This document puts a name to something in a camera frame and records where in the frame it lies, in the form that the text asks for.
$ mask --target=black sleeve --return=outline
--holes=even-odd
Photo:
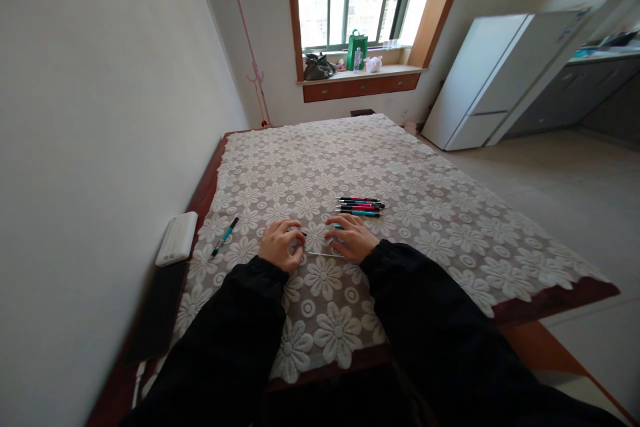
[[[434,261],[383,240],[361,264],[391,348],[442,426],[622,423],[540,384]]]
[[[248,426],[280,346],[288,278],[257,256],[236,266],[121,425]]]

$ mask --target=refrigerator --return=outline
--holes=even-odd
[[[481,147],[562,50],[583,15],[476,18],[422,134],[442,150]]]

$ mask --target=pink coat rack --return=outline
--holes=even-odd
[[[237,0],[238,8],[240,9],[240,17],[242,18],[242,25],[245,28],[245,34],[247,36],[247,43],[249,44],[249,51],[251,52],[251,61],[253,66],[253,79],[247,75],[247,79],[250,82],[253,82],[253,86],[255,88],[255,93],[258,98],[258,104],[260,105],[260,114],[262,115],[262,126],[264,128],[268,128],[271,126],[271,118],[269,118],[269,110],[267,109],[267,99],[265,99],[265,92],[262,89],[262,82],[265,79],[265,74],[260,71],[258,68],[258,64],[255,61],[255,54],[253,53],[253,47],[251,46],[251,38],[249,36],[249,29],[247,28],[247,21],[245,20],[245,12],[242,10],[242,2]],[[262,104],[264,104],[265,109],[264,112],[262,110]]]

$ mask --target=water bottle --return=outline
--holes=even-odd
[[[355,55],[353,58],[353,72],[354,73],[358,73],[360,72],[360,62],[362,62],[362,51],[360,50],[360,47],[358,47],[355,51]]]

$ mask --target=floor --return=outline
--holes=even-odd
[[[563,130],[441,155],[621,290],[541,322],[640,420],[640,152]]]

